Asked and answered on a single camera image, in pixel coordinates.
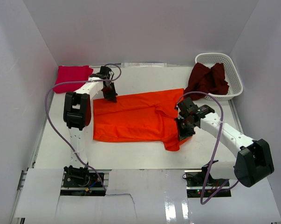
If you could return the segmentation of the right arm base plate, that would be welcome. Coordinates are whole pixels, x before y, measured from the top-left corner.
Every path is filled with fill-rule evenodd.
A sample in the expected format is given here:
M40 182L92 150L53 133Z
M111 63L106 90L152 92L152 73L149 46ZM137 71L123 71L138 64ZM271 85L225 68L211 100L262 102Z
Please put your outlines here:
M205 171L200 172L185 172L182 178L186 180L188 187L202 187L206 177ZM207 187L219 187L225 179L214 179L211 175L208 176L206 186Z

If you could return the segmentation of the orange t shirt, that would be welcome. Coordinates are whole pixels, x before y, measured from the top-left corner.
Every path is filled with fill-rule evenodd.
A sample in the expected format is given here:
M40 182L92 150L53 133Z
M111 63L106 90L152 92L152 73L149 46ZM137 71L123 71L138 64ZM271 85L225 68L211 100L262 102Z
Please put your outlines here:
M101 142L162 142L165 150L178 151L175 103L184 90L173 89L93 101L93 139Z

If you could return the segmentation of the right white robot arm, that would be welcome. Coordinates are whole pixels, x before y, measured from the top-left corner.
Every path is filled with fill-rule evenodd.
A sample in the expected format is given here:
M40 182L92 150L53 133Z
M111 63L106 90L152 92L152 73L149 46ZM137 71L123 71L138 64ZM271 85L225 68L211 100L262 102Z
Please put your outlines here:
M226 122L214 109L207 105L197 106L191 98L180 101L176 107L175 119L179 140L186 140L200 128L213 137L216 145L223 144L234 155L235 161L219 161L211 158L202 167L202 182L214 185L218 179L239 181L251 187L274 172L274 164L269 144L264 139L254 140L245 136Z

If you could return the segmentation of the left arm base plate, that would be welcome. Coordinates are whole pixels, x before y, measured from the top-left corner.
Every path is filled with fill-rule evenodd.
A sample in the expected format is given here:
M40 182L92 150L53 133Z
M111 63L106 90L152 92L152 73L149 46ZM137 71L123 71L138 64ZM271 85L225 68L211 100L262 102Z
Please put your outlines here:
M102 187L102 183L96 173L87 170L78 170L77 172L65 172L62 186L64 188L79 187Z

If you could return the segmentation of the dark red t shirt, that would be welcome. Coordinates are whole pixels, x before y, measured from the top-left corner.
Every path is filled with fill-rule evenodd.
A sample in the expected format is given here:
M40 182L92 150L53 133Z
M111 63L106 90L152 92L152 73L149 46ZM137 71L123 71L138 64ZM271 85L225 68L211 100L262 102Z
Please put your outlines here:
M211 68L201 63L196 63L190 74L188 86L184 90L184 94L199 91L214 95L226 95L228 90L229 85L225 80L223 63L216 63Z

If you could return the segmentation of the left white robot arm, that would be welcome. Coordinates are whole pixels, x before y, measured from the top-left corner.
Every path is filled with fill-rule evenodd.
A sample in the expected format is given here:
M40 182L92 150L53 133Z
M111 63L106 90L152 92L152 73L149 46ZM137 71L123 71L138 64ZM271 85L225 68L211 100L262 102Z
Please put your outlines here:
M101 66L98 73L91 74L88 81L74 92L67 92L64 100L63 120L70 134L71 163L74 168L90 169L86 147L92 126L92 98L102 92L105 100L116 103L117 93L113 80L112 64Z

